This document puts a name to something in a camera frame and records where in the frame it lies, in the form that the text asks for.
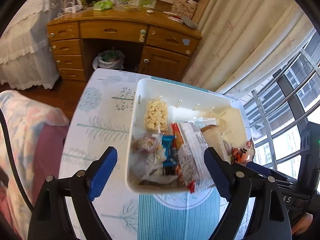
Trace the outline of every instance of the wooden floor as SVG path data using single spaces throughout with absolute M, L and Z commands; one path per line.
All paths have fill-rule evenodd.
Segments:
M 25 90 L 18 90 L 22 95 L 39 102 L 60 108 L 71 121 L 86 82 L 76 80 L 62 80 L 59 78 L 52 89 L 33 86 Z M 0 92 L 9 90 L 6 83 L 0 86 Z

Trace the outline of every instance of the tablecloth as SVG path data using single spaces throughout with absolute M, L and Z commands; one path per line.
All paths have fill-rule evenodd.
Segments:
M 207 240 L 227 207 L 216 188 L 194 194 L 146 195 L 134 193 L 125 185 L 133 101 L 137 83 L 143 78 L 159 79 L 118 70 L 97 69 L 93 73 L 70 124 L 59 178 L 87 169 L 108 146 L 113 146 L 118 152 L 117 164 L 101 196 L 93 201 L 110 236 L 134 240 Z M 67 198 L 67 205 L 77 237 L 85 239 L 71 198 Z M 251 210 L 248 207 L 238 239 L 243 236 Z

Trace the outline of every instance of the black cable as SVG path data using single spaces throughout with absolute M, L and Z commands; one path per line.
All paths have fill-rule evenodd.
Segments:
M 25 201 L 25 203 L 27 204 L 28 208 L 30 209 L 30 211 L 33 211 L 33 206 L 26 194 L 26 192 L 24 191 L 24 188 L 22 186 L 21 180 L 19 178 L 19 174 L 17 171 L 17 167 L 14 163 L 14 158 L 13 158 L 13 154 L 12 154 L 12 149 L 11 149 L 11 143 L 10 143 L 10 138 L 9 138 L 9 132 L 8 132 L 8 127 L 7 127 L 7 123 L 5 122 L 5 118 L 4 115 L 0 109 L 0 123 L 1 123 L 1 127 L 2 127 L 2 131 L 3 131 L 3 135 L 4 135 L 4 141 L 5 141 L 5 146 L 7 148 L 7 153 L 8 153 L 8 158 L 9 158 L 9 162 L 10 162 L 10 166 L 12 169 L 12 173 L 14 176 L 14 179 L 16 180 L 18 189 L 20 190 L 20 193 L 23 197 L 23 200 Z

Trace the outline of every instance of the white plastic bin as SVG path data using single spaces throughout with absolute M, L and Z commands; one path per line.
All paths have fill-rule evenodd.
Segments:
M 188 191 L 186 187 L 139 185 L 141 180 L 130 170 L 132 138 L 141 136 L 141 134 L 137 134 L 136 130 L 138 129 L 135 129 L 135 127 L 144 129 L 147 101 L 149 99 L 159 99 L 160 96 L 161 100 L 165 101 L 168 105 L 169 124 L 185 121 L 193 117 L 202 117 L 205 113 L 213 109 L 214 114 L 223 114 L 223 119 L 227 123 L 225 130 L 229 132 L 224 136 L 225 140 L 232 143 L 234 147 L 242 147 L 248 140 L 240 109 L 231 106 L 231 98 L 167 82 L 142 79 L 138 82 L 133 103 L 125 174 L 127 187 L 137 193 L 151 194 Z M 181 103 L 178 108 L 176 108 L 179 100 L 181 100 Z

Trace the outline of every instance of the blue gripper pad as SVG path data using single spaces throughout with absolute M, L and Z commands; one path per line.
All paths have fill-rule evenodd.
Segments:
M 254 162 L 248 162 L 247 165 L 246 165 L 247 168 L 259 173 L 259 174 L 262 174 L 263 176 L 265 177 L 268 177 L 268 176 L 271 176 L 271 171 L 270 169 L 266 168 L 266 167 L 263 167 L 257 163 L 254 163 Z
M 204 151 L 204 163 L 220 196 L 230 201 L 232 198 L 231 190 L 235 183 L 234 171 L 231 165 L 223 161 L 212 147 Z
M 115 148 L 109 147 L 106 152 L 103 154 L 108 154 L 106 157 L 102 157 L 98 160 L 101 161 L 100 166 L 91 180 L 90 189 L 88 192 L 88 198 L 90 201 L 93 201 L 96 197 L 99 197 L 116 166 L 118 160 L 118 154 Z

